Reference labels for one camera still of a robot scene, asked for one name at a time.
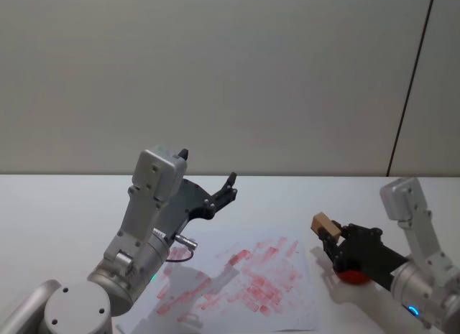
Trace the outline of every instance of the red stains on paper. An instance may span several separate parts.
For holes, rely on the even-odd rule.
[[[294,254],[294,251],[297,249],[299,241],[295,241],[292,246],[290,246],[289,250],[286,253],[286,257],[291,257]]]
[[[242,259],[246,259],[250,255],[251,255],[251,251],[249,251],[249,250],[241,250],[237,255],[233,256],[229,260],[229,265],[234,266],[235,264],[240,262]]]
[[[227,311],[227,307],[240,305],[264,317],[298,309],[303,306],[299,297],[303,275],[291,262],[298,243],[286,237],[257,242],[252,249],[242,249],[226,263],[222,263],[222,272],[218,277],[211,279],[203,272],[196,273],[190,282],[195,287],[182,292],[175,299],[165,298],[168,291],[166,285],[157,295],[164,302],[157,308],[157,313],[164,315],[178,305],[189,304],[193,313],[182,314],[178,318],[178,322],[182,322],[187,316],[200,316],[201,312],[222,314]],[[229,258],[236,246],[215,255],[217,263],[222,256]],[[181,248],[175,251],[172,249],[170,259],[181,259],[181,254],[187,254],[186,249],[184,252]],[[163,274],[167,277],[171,272],[172,268],[167,266]],[[222,280],[227,278],[229,280],[225,281],[225,285],[232,283],[234,286],[229,289],[234,292],[226,292],[224,289],[219,293],[223,287]]]

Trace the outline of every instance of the white table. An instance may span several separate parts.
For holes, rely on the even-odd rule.
[[[128,203],[128,176],[0,176],[0,309],[24,288],[46,279],[86,280],[120,226]],[[209,192],[225,177],[189,177]],[[403,232],[387,219],[379,189],[384,177],[238,177],[238,196],[213,221],[190,225],[261,227],[281,219],[304,227],[312,282],[321,314],[319,333],[428,333],[388,292],[375,284],[353,287],[327,282],[331,265],[310,231],[323,211],[340,223],[380,227],[384,243],[409,253]],[[444,251],[460,262],[460,179],[425,178],[422,187]]]

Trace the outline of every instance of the cable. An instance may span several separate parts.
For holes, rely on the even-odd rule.
[[[180,263],[180,262],[186,262],[188,260],[191,260],[192,257],[193,257],[193,250],[189,250],[189,252],[190,252],[190,256],[186,257],[185,259],[181,259],[181,260],[169,260],[169,259],[166,259],[165,262]]]

